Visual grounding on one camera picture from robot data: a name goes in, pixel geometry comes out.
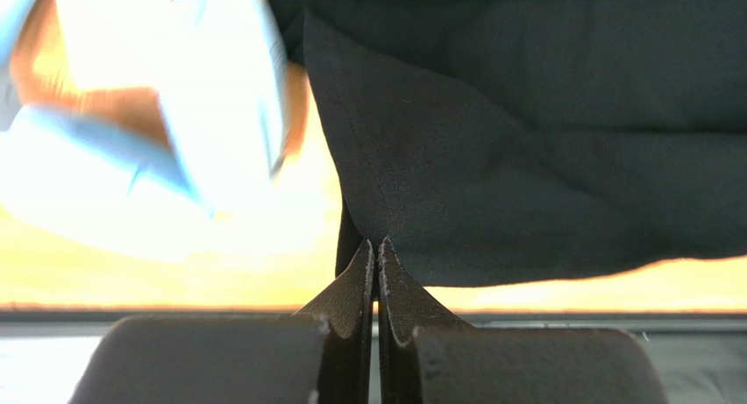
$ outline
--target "black clamp jaw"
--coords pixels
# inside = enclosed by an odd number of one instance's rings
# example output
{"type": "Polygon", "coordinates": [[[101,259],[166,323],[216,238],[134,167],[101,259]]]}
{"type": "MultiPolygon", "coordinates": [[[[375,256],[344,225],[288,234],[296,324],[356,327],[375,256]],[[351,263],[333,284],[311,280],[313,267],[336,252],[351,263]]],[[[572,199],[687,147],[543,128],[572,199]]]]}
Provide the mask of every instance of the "black clamp jaw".
{"type": "Polygon", "coordinates": [[[385,239],[378,253],[364,241],[293,315],[123,320],[70,404],[368,403],[377,296],[385,404],[667,403],[626,334],[474,328],[418,285],[385,239]]]}

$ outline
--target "black cloth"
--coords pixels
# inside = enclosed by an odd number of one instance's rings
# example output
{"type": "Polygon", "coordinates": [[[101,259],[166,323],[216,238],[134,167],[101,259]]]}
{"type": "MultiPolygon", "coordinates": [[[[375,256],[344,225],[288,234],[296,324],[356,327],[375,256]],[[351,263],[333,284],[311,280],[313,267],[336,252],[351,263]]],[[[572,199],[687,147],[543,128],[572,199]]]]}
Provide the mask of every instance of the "black cloth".
{"type": "Polygon", "coordinates": [[[747,0],[294,3],[350,218],[419,282],[747,254],[747,0]]]}

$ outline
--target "latex glove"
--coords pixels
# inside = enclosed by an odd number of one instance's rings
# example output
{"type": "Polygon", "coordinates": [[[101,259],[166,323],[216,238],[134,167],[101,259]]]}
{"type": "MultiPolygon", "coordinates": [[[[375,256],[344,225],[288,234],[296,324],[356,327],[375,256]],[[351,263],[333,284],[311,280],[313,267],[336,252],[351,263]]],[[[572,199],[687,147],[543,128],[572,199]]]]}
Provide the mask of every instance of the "latex glove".
{"type": "Polygon", "coordinates": [[[0,0],[0,67],[7,65],[36,0],[0,0]]]}
{"type": "Polygon", "coordinates": [[[0,203],[86,245],[181,261],[210,230],[174,157],[102,120],[25,106],[0,133],[0,203]]]}
{"type": "Polygon", "coordinates": [[[174,0],[157,90],[174,152],[218,210],[267,200],[288,135],[286,58],[262,0],[174,0]]]}

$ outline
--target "gloved hand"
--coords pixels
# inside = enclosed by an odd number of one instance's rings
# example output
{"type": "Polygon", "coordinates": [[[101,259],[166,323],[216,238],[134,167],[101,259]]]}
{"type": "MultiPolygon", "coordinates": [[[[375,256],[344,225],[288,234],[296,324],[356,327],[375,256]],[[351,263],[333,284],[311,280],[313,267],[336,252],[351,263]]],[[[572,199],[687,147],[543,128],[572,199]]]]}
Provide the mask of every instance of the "gloved hand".
{"type": "Polygon", "coordinates": [[[0,204],[111,252],[179,261],[210,229],[165,148],[93,117],[24,106],[0,133],[0,204]]]}
{"type": "MultiPolygon", "coordinates": [[[[0,11],[18,13],[3,21],[16,27],[0,34],[18,37],[33,5],[23,1],[0,11]]],[[[0,206],[87,245],[168,260],[198,247],[214,209],[256,207],[287,131],[285,75],[274,71],[285,61],[281,45],[275,63],[263,45],[276,36],[274,22],[260,27],[265,8],[260,0],[174,0],[172,46],[191,48],[158,84],[175,156],[116,123],[27,104],[0,147],[0,206]]]]}
{"type": "Polygon", "coordinates": [[[0,67],[8,64],[36,0],[0,0],[0,67]]]}

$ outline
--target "hand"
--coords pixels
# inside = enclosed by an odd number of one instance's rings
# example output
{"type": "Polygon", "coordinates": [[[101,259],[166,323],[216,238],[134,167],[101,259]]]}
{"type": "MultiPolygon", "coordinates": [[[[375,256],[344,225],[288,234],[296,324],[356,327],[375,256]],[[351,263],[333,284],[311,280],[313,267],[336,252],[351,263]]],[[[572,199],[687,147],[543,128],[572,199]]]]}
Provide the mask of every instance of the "hand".
{"type": "MultiPolygon", "coordinates": [[[[170,148],[153,88],[80,90],[70,71],[56,0],[39,0],[11,57],[11,75],[23,104],[40,103],[117,123],[170,148]]],[[[307,75],[290,64],[287,92],[290,134],[286,155],[302,146],[309,108],[307,75]]]]}

